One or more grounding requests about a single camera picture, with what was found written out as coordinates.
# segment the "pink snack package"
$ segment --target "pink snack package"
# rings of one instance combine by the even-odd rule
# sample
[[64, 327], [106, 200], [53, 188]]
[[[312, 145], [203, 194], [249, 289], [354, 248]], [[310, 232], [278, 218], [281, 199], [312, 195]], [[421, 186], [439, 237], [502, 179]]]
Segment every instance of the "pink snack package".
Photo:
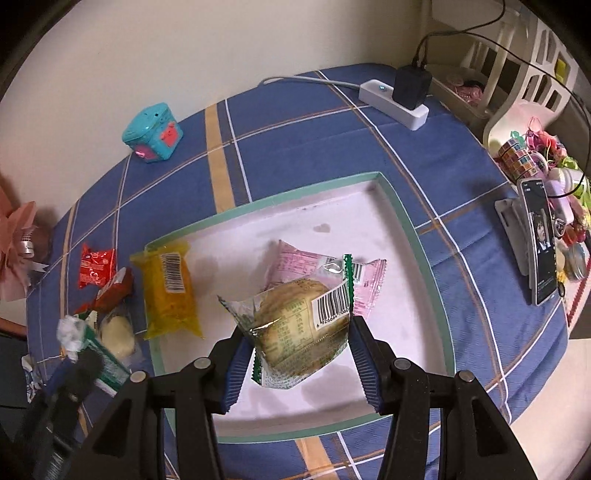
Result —
[[[279, 255], [268, 272], [267, 290], [296, 278], [310, 275], [314, 270], [327, 264], [333, 264], [326, 271], [327, 275], [344, 276], [345, 269], [342, 258], [304, 252], [284, 241], [279, 241]], [[355, 315], [361, 315], [367, 320], [382, 288], [385, 273], [385, 260], [358, 263], [353, 259], [353, 283], [355, 285], [353, 312]]]

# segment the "phone stand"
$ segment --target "phone stand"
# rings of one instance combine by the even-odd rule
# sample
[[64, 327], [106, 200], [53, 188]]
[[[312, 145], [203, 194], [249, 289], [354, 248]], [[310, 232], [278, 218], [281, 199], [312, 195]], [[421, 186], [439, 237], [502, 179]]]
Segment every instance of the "phone stand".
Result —
[[529, 246], [530, 244], [527, 241], [527, 230], [524, 225], [527, 210], [519, 198], [497, 200], [495, 210], [509, 238], [519, 271], [524, 277], [527, 277], [530, 274], [529, 256], [535, 256], [533, 248]]

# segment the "teal box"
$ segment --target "teal box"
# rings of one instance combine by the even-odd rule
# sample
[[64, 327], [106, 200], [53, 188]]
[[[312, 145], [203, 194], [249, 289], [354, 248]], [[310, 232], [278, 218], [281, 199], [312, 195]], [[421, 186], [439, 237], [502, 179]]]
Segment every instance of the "teal box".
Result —
[[121, 140], [147, 163], [168, 160], [183, 131], [166, 103], [144, 108], [127, 126]]

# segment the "screw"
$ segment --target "screw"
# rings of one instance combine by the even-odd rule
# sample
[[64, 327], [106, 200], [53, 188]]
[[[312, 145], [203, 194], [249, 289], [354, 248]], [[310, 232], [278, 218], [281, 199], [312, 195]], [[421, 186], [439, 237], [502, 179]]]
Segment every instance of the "screw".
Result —
[[472, 372], [470, 372], [469, 370], [461, 370], [459, 373], [459, 376], [466, 383], [470, 383], [471, 381], [473, 381], [476, 378], [474, 376], [474, 374]]
[[198, 368], [199, 370], [203, 370], [204, 368], [209, 367], [212, 364], [212, 361], [207, 358], [206, 356], [200, 356], [193, 362], [193, 366]]
[[406, 358], [397, 358], [394, 361], [394, 366], [399, 370], [408, 370], [411, 366], [411, 363], [410, 360], [407, 360]]
[[133, 372], [129, 378], [133, 383], [140, 383], [143, 382], [146, 377], [146, 372], [138, 370], [137, 372]]

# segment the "black cable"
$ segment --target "black cable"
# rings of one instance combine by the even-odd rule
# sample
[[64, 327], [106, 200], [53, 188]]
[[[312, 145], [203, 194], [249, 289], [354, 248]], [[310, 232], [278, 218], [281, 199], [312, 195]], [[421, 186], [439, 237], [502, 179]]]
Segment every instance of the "black cable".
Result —
[[572, 195], [573, 193], [575, 193], [579, 187], [583, 184], [583, 182], [585, 181], [585, 178], [587, 176], [587, 167], [589, 166], [589, 158], [591, 157], [591, 123], [589, 122], [589, 117], [587, 115], [587, 110], [584, 106], [583, 101], [579, 98], [578, 95], [575, 95], [573, 93], [572, 90], [570, 90], [564, 83], [562, 83], [560, 80], [558, 80], [558, 78], [556, 78], [555, 76], [549, 74], [547, 71], [541, 69], [540, 67], [533, 65], [532, 63], [522, 59], [521, 57], [518, 57], [517, 55], [515, 55], [511, 50], [509, 50], [508, 48], [505, 48], [504, 46], [498, 44], [496, 41], [491, 40], [488, 37], [485, 37], [484, 35], [480, 35], [478, 33], [472, 33], [472, 32], [463, 32], [466, 35], [471, 35], [472, 37], [478, 37], [478, 38], [482, 38], [484, 40], [487, 40], [489, 42], [491, 42], [492, 44], [496, 45], [497, 47], [505, 50], [509, 55], [515, 57], [518, 61], [520, 61], [521, 63], [524, 63], [526, 65], [529, 65], [532, 68], [535, 68], [536, 70], [540, 71], [541, 73], [543, 73], [544, 75], [547, 75], [549, 78], [555, 80], [556, 82], [558, 82], [558, 84], [564, 88], [564, 90], [566, 90], [567, 92], [569, 92], [570, 96], [574, 99], [575, 103], [579, 106], [579, 108], [581, 109], [581, 112], [583, 113], [583, 116], [585, 117], [585, 122], [587, 123], [587, 131], [589, 132], [589, 139], [588, 139], [588, 145], [587, 145], [587, 159], [585, 161], [585, 167], [582, 169], [583, 170], [583, 175], [581, 176], [581, 179], [579, 180], [579, 183], [577, 184], [577, 186], [571, 190], [570, 192], [564, 193], [563, 195], [548, 195], [548, 198], [551, 199], [559, 199], [559, 198], [563, 198], [563, 197], [567, 197], [569, 195]]
[[16, 407], [13, 405], [0, 405], [0, 408], [8, 408], [10, 410], [26, 410], [26, 407]]
[[440, 30], [440, 31], [435, 31], [435, 32], [431, 32], [428, 33], [427, 35], [425, 35], [421, 41], [418, 44], [417, 47], [417, 51], [414, 55], [413, 58], [413, 65], [416, 67], [418, 66], [418, 58], [421, 52], [421, 47], [423, 46], [423, 43], [425, 44], [425, 52], [423, 55], [423, 61], [421, 62], [421, 68], [423, 68], [425, 66], [425, 64], [427, 63], [427, 50], [428, 50], [428, 39], [429, 37], [447, 37], [449, 35], [458, 35], [461, 33], [468, 33], [471, 30], [475, 30], [477, 28], [483, 28], [483, 27], [488, 27], [489, 25], [492, 25], [494, 23], [497, 23], [501, 18], [503, 18], [503, 16], [505, 15], [506, 11], [507, 11], [507, 5], [506, 5], [506, 1], [503, 1], [503, 10], [501, 11], [501, 14], [496, 17], [494, 20], [490, 20], [489, 22], [480, 24], [480, 25], [474, 25], [474, 27], [470, 27], [470, 28], [466, 28], [464, 30]]

